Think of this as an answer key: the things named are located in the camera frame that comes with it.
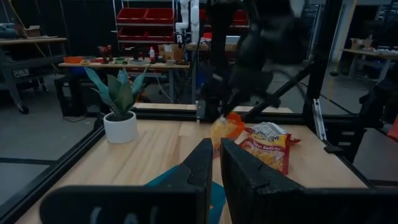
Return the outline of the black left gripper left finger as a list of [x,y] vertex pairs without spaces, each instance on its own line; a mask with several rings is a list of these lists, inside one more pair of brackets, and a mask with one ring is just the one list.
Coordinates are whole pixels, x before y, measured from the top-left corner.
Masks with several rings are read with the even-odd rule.
[[68,185],[41,202],[42,223],[208,223],[213,150],[205,138],[156,185]]

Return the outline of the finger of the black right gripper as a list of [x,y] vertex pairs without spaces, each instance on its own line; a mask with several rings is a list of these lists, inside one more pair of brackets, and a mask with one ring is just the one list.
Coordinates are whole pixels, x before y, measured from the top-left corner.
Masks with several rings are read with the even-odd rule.
[[235,93],[228,102],[223,103],[220,116],[224,118],[227,117],[235,107],[247,101],[249,101],[249,95],[247,93]]

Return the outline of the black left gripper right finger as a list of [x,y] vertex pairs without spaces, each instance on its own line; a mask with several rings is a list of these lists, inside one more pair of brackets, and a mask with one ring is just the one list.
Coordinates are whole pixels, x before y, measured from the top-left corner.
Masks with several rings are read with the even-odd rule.
[[397,223],[394,189],[307,188],[229,139],[220,158],[233,223]]

